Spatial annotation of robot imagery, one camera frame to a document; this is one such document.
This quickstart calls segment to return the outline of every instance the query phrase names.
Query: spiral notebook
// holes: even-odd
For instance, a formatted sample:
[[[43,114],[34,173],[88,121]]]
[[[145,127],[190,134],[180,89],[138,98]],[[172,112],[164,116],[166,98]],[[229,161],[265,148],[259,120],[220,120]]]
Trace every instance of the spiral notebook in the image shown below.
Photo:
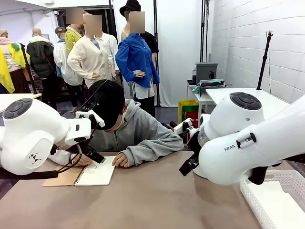
[[[114,166],[115,156],[106,156],[102,164],[91,164],[85,167],[73,167],[66,172],[60,173],[58,178],[46,180],[42,186],[95,186],[109,185]]]

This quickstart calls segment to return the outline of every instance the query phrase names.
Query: black cap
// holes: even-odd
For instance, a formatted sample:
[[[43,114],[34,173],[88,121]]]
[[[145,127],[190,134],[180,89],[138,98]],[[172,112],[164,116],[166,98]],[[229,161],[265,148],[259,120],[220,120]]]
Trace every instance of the black cap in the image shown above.
[[[111,80],[95,82],[88,89],[88,96],[91,96],[96,90],[98,91],[89,102],[96,103],[93,110],[104,120],[105,127],[103,129],[109,130],[115,125],[118,116],[123,114],[125,105],[124,90],[119,84]]]
[[[65,32],[65,28],[64,27],[57,27],[55,29],[55,33],[59,33],[59,32]]]
[[[141,5],[137,0],[127,0],[125,6],[120,8],[120,13],[123,17],[125,17],[124,12],[125,10],[131,11],[141,11]]]

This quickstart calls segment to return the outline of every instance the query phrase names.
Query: white brick wall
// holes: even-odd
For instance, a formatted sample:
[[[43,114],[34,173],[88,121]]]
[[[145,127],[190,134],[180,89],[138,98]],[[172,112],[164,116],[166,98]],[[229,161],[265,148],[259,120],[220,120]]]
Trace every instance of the white brick wall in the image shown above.
[[[215,0],[212,62],[217,78],[256,87],[270,42],[271,93],[290,103],[305,94],[305,0]],[[262,89],[269,92],[269,59]]]

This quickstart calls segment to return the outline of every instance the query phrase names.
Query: brown tabletop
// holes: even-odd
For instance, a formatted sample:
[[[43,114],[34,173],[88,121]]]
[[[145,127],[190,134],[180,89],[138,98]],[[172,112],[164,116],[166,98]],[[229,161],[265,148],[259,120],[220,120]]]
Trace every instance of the brown tabletop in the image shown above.
[[[19,181],[0,200],[2,229],[258,229],[239,185],[222,187],[179,168],[177,152],[115,169],[108,186],[42,187]],[[56,165],[47,161],[40,170]]]

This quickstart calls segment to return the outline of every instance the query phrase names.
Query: yellow scarf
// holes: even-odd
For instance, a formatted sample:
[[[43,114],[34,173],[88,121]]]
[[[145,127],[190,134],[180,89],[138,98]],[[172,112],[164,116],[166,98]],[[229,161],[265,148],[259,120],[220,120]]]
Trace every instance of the yellow scarf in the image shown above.
[[[25,60],[23,58],[22,50],[20,49],[19,51],[16,51],[11,44],[8,44],[8,48],[12,54],[13,60],[24,68]],[[9,93],[13,93],[15,91],[1,45],[0,45],[0,83],[6,88],[6,90],[8,90]]]

